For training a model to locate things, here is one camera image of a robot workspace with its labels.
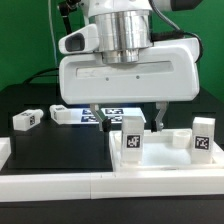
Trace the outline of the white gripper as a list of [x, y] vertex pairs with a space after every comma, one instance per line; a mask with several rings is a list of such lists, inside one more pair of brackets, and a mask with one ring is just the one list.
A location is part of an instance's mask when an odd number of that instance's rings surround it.
[[157, 42], [135, 63], [106, 65], [99, 53], [66, 56], [59, 67], [61, 96], [68, 104], [91, 104], [103, 132], [111, 120], [99, 104], [157, 102], [151, 131], [161, 131], [167, 101], [191, 101], [199, 93], [198, 56], [195, 38]]

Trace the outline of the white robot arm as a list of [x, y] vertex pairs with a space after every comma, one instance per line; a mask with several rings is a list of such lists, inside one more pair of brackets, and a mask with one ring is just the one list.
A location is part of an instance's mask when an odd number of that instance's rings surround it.
[[68, 104], [88, 104], [109, 129], [100, 106], [154, 102], [151, 129], [163, 128], [171, 101], [191, 101], [199, 92], [200, 38], [181, 30], [165, 11], [193, 9], [190, 0], [73, 0], [85, 26], [59, 41], [60, 92]]

